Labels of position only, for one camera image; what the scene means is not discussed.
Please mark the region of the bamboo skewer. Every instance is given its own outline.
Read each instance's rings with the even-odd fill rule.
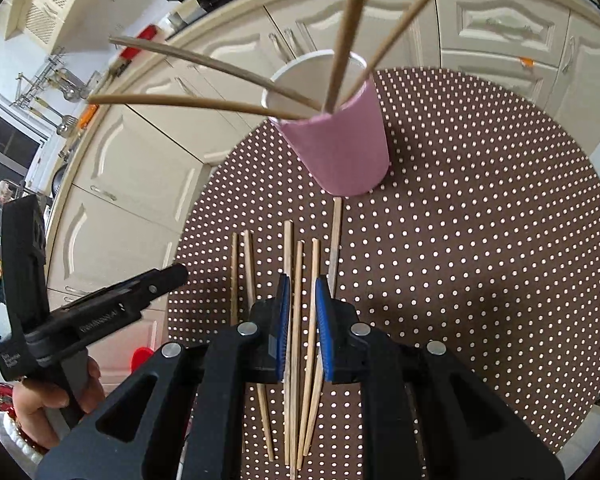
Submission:
[[[239,66],[220,61],[219,59],[205,56],[204,54],[190,52],[189,50],[184,50],[183,48],[177,48],[175,46],[166,45],[163,43],[156,43],[155,41],[141,40],[140,38],[130,38],[128,36],[112,36],[109,38],[109,43],[141,48],[142,50],[147,50],[149,52],[164,54],[165,56],[176,57],[177,59],[183,59],[184,61],[190,61],[198,65],[213,68],[219,72],[224,72],[225,74],[235,76],[239,79],[243,79],[244,81],[248,81],[249,83],[266,88],[270,92],[280,94],[288,99],[291,99],[292,101],[296,101],[304,106],[313,108],[314,110],[320,111],[322,108],[318,101],[306,97],[292,88],[280,86],[271,79],[256,74],[255,72],[251,72],[250,70],[245,70]]]
[[[290,284],[293,280],[291,275],[291,265],[293,257],[293,234],[294,223],[291,220],[285,220],[282,243],[282,270],[289,277]],[[289,321],[286,329],[286,352],[285,352],[285,374],[283,379],[284,394],[284,420],[285,420],[285,465],[290,465],[290,439],[291,439],[291,415],[290,415],[290,395],[291,395],[291,323]]]
[[[302,314],[302,251],[304,244],[298,241],[296,245],[296,267],[294,271],[294,315],[292,320],[291,334],[291,395],[290,395],[290,414],[291,414],[291,440],[290,440],[290,466],[291,480],[296,478],[298,467],[298,394],[300,393],[300,338],[301,338],[301,314]]]
[[[342,80],[344,79],[344,74],[349,63],[349,53],[358,33],[358,24],[360,23],[365,2],[366,0],[347,0],[344,17],[338,29],[338,39],[336,40],[335,54],[333,56],[327,99],[322,108],[322,111],[328,114],[333,114],[333,109],[340,94]]]
[[[335,298],[336,279],[338,275],[338,259],[340,257],[340,234],[342,232],[342,199],[333,199],[333,219],[331,219],[331,245],[329,247],[329,272],[327,282],[332,298]],[[315,421],[318,417],[320,406],[320,394],[324,382],[324,369],[322,368],[322,353],[318,352],[315,362],[314,386],[312,388],[311,407],[309,409],[309,421],[304,438],[302,455],[307,456],[311,448],[311,440],[314,437]]]
[[[320,240],[312,240],[311,254],[311,299],[309,302],[309,341],[306,349],[306,369],[304,372],[304,389],[302,391],[302,415],[300,418],[300,433],[298,435],[298,469],[302,468],[302,451],[304,449],[304,439],[306,436],[306,427],[309,419],[309,402],[311,396],[311,386],[314,376],[315,360],[315,280],[320,274]]]
[[[248,308],[251,309],[256,301],[256,284],[253,275],[253,244],[251,242],[251,231],[247,230],[242,233],[244,240],[244,277],[247,283],[247,302]],[[264,384],[256,384],[256,392],[258,394],[258,405],[260,407],[260,418],[262,419],[262,431],[267,445],[267,455],[269,461],[274,461],[273,455],[273,439],[271,438],[271,428],[269,425],[269,405],[267,404],[267,391]]]
[[[207,97],[193,97],[165,94],[96,94],[89,96],[87,101],[93,105],[161,105],[182,106],[189,108],[207,108],[209,110],[225,110],[243,114],[276,117],[288,121],[307,119],[307,116],[238,101],[224,101]]]
[[[238,323],[238,233],[231,234],[231,305],[229,323]]]
[[[405,10],[400,17],[397,25],[389,33],[389,36],[382,42],[376,53],[370,61],[366,64],[365,71],[358,77],[356,82],[351,87],[349,94],[340,103],[345,103],[351,99],[360,89],[360,87],[369,79],[369,76],[373,73],[378,66],[378,63],[382,61],[382,58],[387,52],[394,46],[395,41],[400,38],[405,30],[411,25],[411,22],[420,14],[420,11],[429,3],[430,0],[415,0],[410,7]]]

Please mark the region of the chopstick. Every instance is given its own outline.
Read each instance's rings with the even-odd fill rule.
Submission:
[[[291,419],[291,440],[290,446],[290,466],[291,480],[297,473],[297,455],[298,455],[298,394],[300,385],[300,338],[301,338],[301,310],[302,310],[302,252],[304,243],[298,240],[296,244],[296,266],[294,270],[294,316],[291,335],[291,395],[290,395],[290,419]]]
[[[224,72],[225,74],[235,76],[239,79],[243,79],[244,81],[248,81],[249,83],[253,83],[254,85],[266,88],[270,92],[283,95],[292,101],[298,102],[304,106],[308,106],[309,108],[313,108],[314,110],[320,111],[322,108],[318,101],[306,97],[292,88],[280,86],[271,79],[256,74],[255,72],[232,65],[231,63],[220,61],[219,59],[205,56],[204,54],[190,52],[189,50],[184,50],[183,48],[177,48],[175,46],[166,45],[163,43],[155,43],[155,41],[141,40],[140,38],[130,38],[128,36],[111,36],[109,38],[109,43],[141,48],[142,50],[155,52],[156,54],[164,54],[165,56],[176,57],[177,59],[183,59],[184,61],[190,61],[198,65],[213,68],[219,72]]]
[[[307,116],[249,103],[237,101],[224,101],[222,99],[209,99],[207,97],[192,97],[164,94],[96,94],[89,96],[87,101],[94,105],[161,105],[161,106],[183,106],[189,108],[208,108],[211,110],[225,110],[227,112],[239,112],[243,114],[262,115],[265,117],[276,117],[287,121],[299,121],[307,119]]]
[[[246,230],[242,233],[244,241],[244,277],[247,282],[247,302],[250,310],[256,302],[256,284],[253,275],[253,243],[251,241],[251,231]],[[269,426],[269,406],[267,404],[267,391],[264,384],[256,384],[256,392],[258,394],[258,405],[260,407],[260,418],[262,419],[262,431],[267,445],[267,455],[269,461],[274,461],[273,455],[273,439],[271,438],[271,428]]]
[[[335,298],[336,277],[338,275],[338,260],[340,257],[340,234],[342,232],[342,198],[337,196],[333,199],[333,218],[331,219],[331,245],[329,247],[329,272],[327,283],[331,297]],[[322,368],[322,353],[318,352],[318,358],[315,363],[314,386],[312,388],[311,408],[309,409],[309,422],[304,438],[304,448],[302,454],[307,456],[311,447],[311,440],[314,437],[315,421],[318,416],[318,407],[320,406],[320,394],[322,393],[322,383],[324,382],[324,369]]]
[[[327,99],[322,108],[322,111],[328,114],[333,114],[333,109],[340,94],[340,86],[349,63],[351,47],[358,33],[358,25],[365,2],[366,0],[347,0],[344,17],[338,28],[338,39],[331,67]]]
[[[314,376],[315,360],[315,280],[320,274],[320,240],[312,240],[311,254],[311,299],[309,304],[309,341],[306,348],[306,368],[304,372],[304,389],[302,391],[302,414],[300,418],[300,433],[298,435],[298,469],[302,469],[302,451],[304,449],[304,440],[306,436],[306,427],[309,422],[309,402],[311,396],[311,386]]]
[[[372,57],[371,61],[368,61],[366,64],[365,71],[358,77],[356,82],[351,87],[349,94],[346,98],[340,101],[340,104],[347,102],[351,99],[360,89],[360,87],[369,79],[369,76],[376,69],[376,66],[382,61],[382,58],[386,55],[387,52],[394,46],[395,41],[400,38],[400,36],[404,33],[405,30],[411,25],[411,22],[420,14],[420,11],[424,9],[424,7],[429,3],[430,0],[415,0],[407,10],[405,10],[400,17],[397,25],[392,29],[389,33],[389,36],[381,43],[378,50]]]
[[[285,220],[282,243],[282,270],[289,277],[290,282],[293,280],[291,275],[291,264],[293,256],[293,227],[294,223],[291,220]],[[285,465],[290,465],[289,462],[289,442],[291,439],[291,416],[290,416],[290,395],[291,395],[291,325],[287,325],[286,332],[286,353],[285,353],[285,374],[283,381],[283,399],[284,399],[284,421],[285,421]]]
[[[231,305],[229,323],[238,323],[238,233],[231,233]]]

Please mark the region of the round table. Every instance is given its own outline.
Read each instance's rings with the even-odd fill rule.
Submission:
[[[596,171],[544,112],[480,78],[383,70],[376,88],[391,166],[372,192],[344,201],[336,297],[398,342],[445,342],[559,450],[600,390]],[[176,261],[190,281],[169,298],[169,338],[205,342],[228,324],[232,232],[254,231],[258,298],[275,293],[285,219],[305,241],[306,338],[310,242],[322,241],[326,273],[332,211],[332,197],[263,122],[187,220]],[[288,474],[281,385],[268,392],[277,459],[266,459],[250,388],[245,478]],[[359,414],[357,385],[325,384],[302,478],[362,478]]]

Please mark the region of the cream cabinet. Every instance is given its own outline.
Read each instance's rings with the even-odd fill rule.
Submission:
[[[546,111],[587,155],[600,142],[600,28],[572,14]]]
[[[162,269],[171,263],[178,238],[166,227],[71,186],[49,256],[47,286],[83,296]]]
[[[517,57],[482,52],[442,51],[442,66],[481,77],[521,95],[543,108],[554,86],[557,69]]]
[[[281,0],[267,11],[296,56],[334,48],[347,0]],[[353,51],[370,59],[413,0],[367,0]],[[440,66],[436,6],[430,2],[378,68]]]
[[[131,94],[219,98],[195,67],[163,61],[127,89]],[[205,164],[218,164],[250,131],[239,115],[198,108],[132,105],[133,110]]]
[[[184,48],[264,77],[271,77],[293,59],[288,45],[264,8],[221,25]],[[205,66],[197,66],[196,69],[224,99],[260,104],[261,87]],[[251,128],[263,120],[260,116],[241,116]]]
[[[52,310],[78,299],[78,296],[56,290],[49,290],[48,296]],[[100,382],[105,392],[111,392],[131,373],[131,358],[137,348],[145,346],[156,350],[160,347],[164,333],[164,317],[163,310],[146,308],[142,311],[142,319],[89,345],[89,355],[100,366]]]
[[[196,123],[183,126],[195,128]],[[114,106],[91,141],[74,184],[180,234],[202,170],[202,162],[131,108]]]
[[[558,66],[569,10],[549,0],[436,0],[442,50],[528,57]]]

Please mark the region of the paper cup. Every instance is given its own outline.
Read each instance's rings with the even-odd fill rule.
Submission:
[[[332,62],[333,50],[311,52],[283,66],[271,79],[324,102]],[[365,60],[351,53],[341,96],[350,91],[365,68]],[[389,151],[372,79],[333,115],[316,112],[268,90],[262,93],[262,105],[313,115],[302,121],[270,119],[326,192],[337,196],[359,195],[384,178],[389,168]]]

